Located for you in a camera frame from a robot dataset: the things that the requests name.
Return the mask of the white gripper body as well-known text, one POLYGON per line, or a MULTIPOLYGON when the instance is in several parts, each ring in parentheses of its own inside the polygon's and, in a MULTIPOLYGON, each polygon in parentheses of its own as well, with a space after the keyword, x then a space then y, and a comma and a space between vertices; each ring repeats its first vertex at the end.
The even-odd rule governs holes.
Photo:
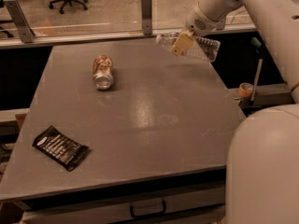
POLYGON ((184 29, 192 32, 195 36, 206 36, 220 24, 221 20, 213 21, 198 6, 194 6, 186 17, 184 29))

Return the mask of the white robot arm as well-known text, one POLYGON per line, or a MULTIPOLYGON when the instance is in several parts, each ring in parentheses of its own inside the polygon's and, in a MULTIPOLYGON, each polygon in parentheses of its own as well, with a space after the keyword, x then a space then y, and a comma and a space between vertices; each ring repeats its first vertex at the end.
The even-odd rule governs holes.
MULTIPOLYGON (((177 43, 205 36, 244 7, 277 73, 262 72, 267 87, 299 88, 299 7, 292 0, 198 0, 177 43)), ((299 103, 276 105, 248 116, 237 128, 226 164, 226 224, 299 224, 299 103)))

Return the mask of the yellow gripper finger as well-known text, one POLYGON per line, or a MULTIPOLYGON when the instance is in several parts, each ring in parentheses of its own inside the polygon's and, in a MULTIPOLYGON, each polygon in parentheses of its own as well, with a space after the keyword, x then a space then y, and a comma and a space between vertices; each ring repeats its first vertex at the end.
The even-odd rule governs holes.
POLYGON ((181 32, 170 51, 176 56, 185 55, 186 51, 192 46, 194 42, 192 35, 193 32, 190 31, 181 32))

